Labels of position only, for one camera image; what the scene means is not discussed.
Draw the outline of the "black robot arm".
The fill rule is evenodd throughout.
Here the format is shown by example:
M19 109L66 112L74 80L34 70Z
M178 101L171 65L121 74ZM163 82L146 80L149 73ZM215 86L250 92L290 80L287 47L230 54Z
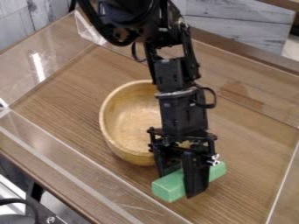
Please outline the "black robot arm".
M211 91L197 83L201 64L193 50L191 27L173 0L78 0L89 21L115 46L145 45L145 62L157 85L162 126L151 127L150 151L161 177L182 170L187 197L210 186L211 168L219 164L218 137L209 132Z

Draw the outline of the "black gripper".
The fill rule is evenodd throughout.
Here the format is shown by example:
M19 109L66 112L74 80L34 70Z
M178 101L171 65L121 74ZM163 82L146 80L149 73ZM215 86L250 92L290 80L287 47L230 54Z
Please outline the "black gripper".
M162 128L151 127L151 151L159 177L183 170L183 185L189 198L203 193L210 182L222 175L222 162L215 154L218 137L209 133L207 110L214 109L206 102L205 92L215 92L209 87L197 86L189 90L173 93L159 93ZM179 143L190 141L199 147L193 147L182 154Z

